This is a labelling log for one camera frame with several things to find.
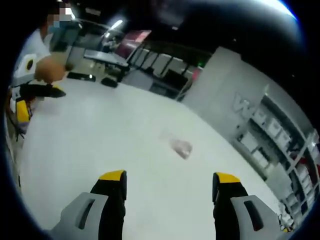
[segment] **white shelving unit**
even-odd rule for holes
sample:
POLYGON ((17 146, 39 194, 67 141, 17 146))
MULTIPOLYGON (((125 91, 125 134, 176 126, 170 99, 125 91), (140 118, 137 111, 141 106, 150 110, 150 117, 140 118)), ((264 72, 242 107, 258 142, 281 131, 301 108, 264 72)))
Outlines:
MULTIPOLYGON (((264 135, 265 138, 268 139, 268 142, 271 142, 270 144, 276 147, 276 153, 278 155, 281 155, 278 156, 278 159, 280 160, 281 165, 285 169, 286 174, 291 179, 293 193, 297 197, 298 203, 294 203, 292 206, 290 206, 286 199, 279 200, 281 200, 286 205, 289 214, 295 221, 295 226, 297 226, 297 224, 300 224, 304 217, 308 215, 314 203, 314 200, 311 203, 308 202, 308 194, 314 194, 314 199, 316 199, 320 192, 320 177, 317 165, 309 149, 309 145, 313 141, 315 141, 315 139, 319 139, 319 135, 317 131, 313 129, 311 133, 309 133, 306 136, 304 132, 300 129, 300 127, 295 123, 295 121, 286 113, 286 111, 267 94, 263 97, 260 106, 263 109, 266 109, 267 113, 269 113, 269 117, 275 118, 277 121, 279 121, 279 123, 281 123, 282 128, 285 129, 286 132, 289 132, 293 142, 292 145, 294 145, 298 149, 294 156, 295 159, 293 159, 291 157, 291 154, 288 152, 288 149, 283 148, 278 143, 277 139, 268 131, 267 127, 264 124, 261 124, 260 122, 256 121, 253 117, 248 120, 247 128, 245 129, 245 131, 250 132, 250 129, 258 131, 258 134, 264 135), (306 189, 303 185, 303 181, 300 179, 300 175, 297 170, 297 165, 303 157, 306 161, 308 174, 309 176, 312 176, 312 189, 308 192, 306 192, 306 189)), ((253 166, 254 169, 256 169, 256 171, 264 180, 268 179, 267 173, 263 169, 261 169, 261 167, 257 163, 257 160, 255 160, 255 158, 252 156, 252 153, 246 150, 246 147, 243 144, 241 144, 241 142, 239 142, 238 139, 239 136, 236 136, 236 141, 234 144, 236 149, 242 154, 246 152, 244 154, 244 157, 248 160, 248 162, 253 166)), ((260 147, 262 149, 272 149, 270 147, 268 148, 265 142, 259 142, 259 144, 261 145, 260 147)))

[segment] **shelf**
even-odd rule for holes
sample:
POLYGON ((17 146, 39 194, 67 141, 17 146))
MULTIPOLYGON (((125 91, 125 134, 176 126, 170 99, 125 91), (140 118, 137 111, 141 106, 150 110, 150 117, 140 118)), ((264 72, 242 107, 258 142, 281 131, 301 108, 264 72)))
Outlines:
MULTIPOLYGON (((318 186, 319 186, 319 182, 318 182, 316 185, 314 185, 313 188, 312 188, 312 190, 311 190, 311 192, 312 192, 312 191, 314 192, 314 201, 313 201, 313 203, 315 202, 315 200, 316 200, 316 198, 317 198, 317 196, 316 196, 316 188, 317 188, 318 186)), ((308 199, 305 198, 305 199, 299 204, 299 208, 301 208, 302 205, 307 202, 307 200, 308 200, 308 199)))
POLYGON ((293 225, 295 225, 294 228, 297 228, 297 225, 299 225, 303 221, 302 212, 300 211, 299 214, 296 214, 294 216, 293 220, 294 220, 294 224, 293 225))
POLYGON ((315 160, 313 159, 312 155, 311 155, 311 152, 309 150, 309 148, 307 147, 305 152, 304 152, 304 156, 305 156, 305 159, 307 161, 307 163, 309 163, 310 165, 312 165, 312 171, 313 172, 309 172, 309 174, 311 175, 315 175, 316 177, 316 183, 319 183, 320 182, 320 178, 319 178, 319 173, 318 173, 318 168, 317 168, 317 165, 315 163, 315 160))
POLYGON ((293 214, 293 212, 292 212, 291 206, 289 205, 287 199, 283 199, 282 201, 283 201, 284 205, 286 206, 286 208, 289 210, 290 216, 293 217, 294 214, 293 214))
POLYGON ((268 94, 265 94, 261 103, 275 114, 276 118, 286 126, 286 129, 291 134, 300 137, 304 142, 307 140, 305 134, 302 132, 298 124, 296 124, 296 122, 290 118, 287 112, 276 101, 274 101, 272 97, 270 97, 268 94))
POLYGON ((237 139, 233 141, 234 148, 247 160, 247 162, 253 167, 253 169, 259 174, 259 176, 265 181, 267 179, 266 171, 257 164, 256 159, 252 156, 252 153, 237 139))
POLYGON ((290 165, 294 164, 293 159, 288 155, 288 153, 281 147, 279 146, 279 144, 277 143, 276 139, 274 136, 272 136, 263 125, 261 125, 260 123, 256 122, 253 118, 250 118, 249 121, 253 122, 254 124, 256 124, 273 142, 274 144, 278 147, 278 149, 282 152, 282 154, 285 156, 285 158, 288 160, 288 162, 290 163, 290 165))
POLYGON ((297 171, 297 169, 296 168, 294 168, 293 169, 293 172, 294 172, 294 174, 295 174, 295 176, 296 176, 296 178, 297 178, 297 182, 298 182, 298 184, 299 184, 299 189, 302 191, 302 193, 303 193, 303 200, 302 201, 304 201, 305 199, 307 199, 307 194, 306 194, 306 192, 305 192, 305 189, 304 189, 304 187, 303 187, 303 185, 302 185, 302 181, 301 181, 301 179, 299 178, 299 174, 298 174, 298 171, 297 171))
POLYGON ((301 205, 301 213, 302 216, 306 216, 309 212, 309 206, 308 204, 305 202, 304 204, 301 205))

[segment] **desk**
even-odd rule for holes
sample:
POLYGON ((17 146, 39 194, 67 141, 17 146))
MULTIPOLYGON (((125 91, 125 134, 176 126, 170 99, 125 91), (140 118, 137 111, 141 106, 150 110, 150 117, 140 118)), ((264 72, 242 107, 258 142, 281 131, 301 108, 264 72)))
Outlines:
POLYGON ((215 239, 214 172, 236 175, 279 213, 255 170, 183 104, 125 84, 58 85, 66 96, 39 104, 20 155, 23 200, 41 227, 51 229, 100 175, 119 169, 128 177, 124 240, 215 239), (187 160, 160 140, 163 132, 192 144, 187 160))
POLYGON ((85 59, 90 59, 95 62, 104 64, 105 66, 113 65, 120 68, 121 72, 117 78, 117 82, 119 83, 125 76, 125 72, 129 70, 129 64, 120 56, 116 56, 115 54, 95 50, 85 50, 83 57, 85 59))

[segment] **person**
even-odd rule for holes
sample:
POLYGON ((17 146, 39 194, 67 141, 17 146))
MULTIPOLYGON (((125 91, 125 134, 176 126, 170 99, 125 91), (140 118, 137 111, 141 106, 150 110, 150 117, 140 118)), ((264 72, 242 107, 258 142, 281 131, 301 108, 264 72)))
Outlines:
POLYGON ((121 41, 119 37, 114 37, 112 41, 112 45, 110 47, 111 51, 114 52, 120 45, 121 41))
POLYGON ((110 53, 111 52, 111 48, 112 45, 114 44, 114 38, 112 40, 109 41, 103 41, 102 42, 102 51, 105 53, 110 53))
MULTIPOLYGON (((47 84, 52 84, 56 81, 62 80, 65 76, 66 68, 62 64, 55 61, 55 59, 51 56, 49 48, 45 45, 45 37, 49 32, 57 27, 59 24, 59 19, 61 15, 66 13, 66 3, 63 2, 55 2, 51 9, 48 12, 48 15, 41 21, 41 24, 38 28, 26 39, 20 54, 15 62, 13 73, 12 73, 12 81, 7 91, 6 101, 5 101, 5 118, 6 118, 6 133, 7 139, 13 139, 14 134, 17 134, 17 129, 23 129, 21 124, 17 122, 15 118, 15 114, 11 109, 11 97, 12 90, 16 89, 16 87, 26 84, 27 82, 23 82, 18 78, 14 78, 14 73, 18 69, 21 61, 24 56, 28 54, 36 54, 36 67, 34 73, 34 79, 38 81, 44 81, 47 84)), ((34 109, 37 105, 36 98, 26 100, 26 105, 30 109, 34 109)))
MULTIPOLYGON (((61 80, 66 72, 65 66, 56 62, 51 56, 49 49, 46 47, 44 40, 50 30, 56 24, 59 24, 59 15, 65 14, 65 3, 56 2, 49 11, 47 17, 42 21, 42 24, 36 29, 24 43, 20 55, 15 63, 13 72, 18 68, 22 58, 27 54, 36 54, 37 63, 34 73, 36 80, 43 80, 48 84, 61 80)), ((20 85, 21 82, 13 79, 11 86, 20 85)))

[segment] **ceiling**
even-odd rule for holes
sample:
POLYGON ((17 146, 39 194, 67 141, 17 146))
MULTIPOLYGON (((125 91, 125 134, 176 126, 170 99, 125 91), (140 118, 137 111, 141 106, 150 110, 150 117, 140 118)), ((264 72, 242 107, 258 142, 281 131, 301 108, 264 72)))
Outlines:
POLYGON ((297 20, 262 0, 71 0, 76 17, 112 25, 124 19, 123 32, 151 29, 153 42, 170 42, 214 53, 224 46, 281 85, 315 126, 316 66, 320 39, 317 6, 287 0, 297 20), (86 12, 98 10, 99 15, 86 12))

